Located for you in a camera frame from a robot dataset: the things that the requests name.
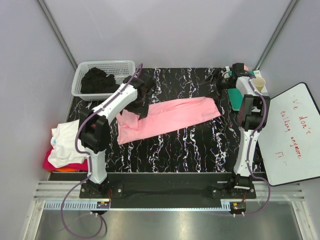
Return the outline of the pink t shirt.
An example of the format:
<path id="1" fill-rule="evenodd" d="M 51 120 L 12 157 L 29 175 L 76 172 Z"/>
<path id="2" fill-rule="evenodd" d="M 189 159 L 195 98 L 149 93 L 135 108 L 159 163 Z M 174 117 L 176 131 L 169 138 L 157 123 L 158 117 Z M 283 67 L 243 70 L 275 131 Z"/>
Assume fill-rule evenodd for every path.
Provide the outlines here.
<path id="1" fill-rule="evenodd" d="M 151 104 L 147 117 L 124 110 L 116 116 L 117 143 L 148 139 L 220 117 L 215 101 L 209 97 L 181 98 Z"/>

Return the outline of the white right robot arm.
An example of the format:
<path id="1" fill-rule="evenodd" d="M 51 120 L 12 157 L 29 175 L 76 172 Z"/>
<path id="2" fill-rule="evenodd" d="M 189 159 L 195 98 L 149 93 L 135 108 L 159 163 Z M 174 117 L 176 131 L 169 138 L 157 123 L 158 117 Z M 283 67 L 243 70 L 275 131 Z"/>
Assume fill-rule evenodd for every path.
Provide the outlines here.
<path id="1" fill-rule="evenodd" d="M 260 178 L 254 176 L 252 166 L 258 138 L 267 124 L 271 99 L 262 93 L 264 86 L 257 86 L 259 78 L 247 70 L 244 63 L 214 68 L 204 82 L 215 85 L 216 92 L 211 94 L 214 100 L 222 97 L 223 90 L 237 89 L 242 96 L 237 115 L 240 129 L 237 159 L 227 184 L 213 188 L 212 196 L 254 199 L 254 180 Z"/>

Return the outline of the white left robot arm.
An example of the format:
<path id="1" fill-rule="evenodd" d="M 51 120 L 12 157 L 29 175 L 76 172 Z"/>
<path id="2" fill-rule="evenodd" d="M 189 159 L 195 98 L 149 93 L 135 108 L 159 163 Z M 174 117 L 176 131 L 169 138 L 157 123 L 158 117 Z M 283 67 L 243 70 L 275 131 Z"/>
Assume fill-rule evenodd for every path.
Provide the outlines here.
<path id="1" fill-rule="evenodd" d="M 106 171 L 106 150 L 111 141 L 110 124 L 123 111 L 144 119 L 149 111 L 149 98 L 156 89 L 153 77 L 128 76 L 119 89 L 97 107 L 83 111 L 75 137 L 75 149 L 88 155 L 87 179 L 81 183 L 81 198 L 103 198 L 111 195 Z"/>

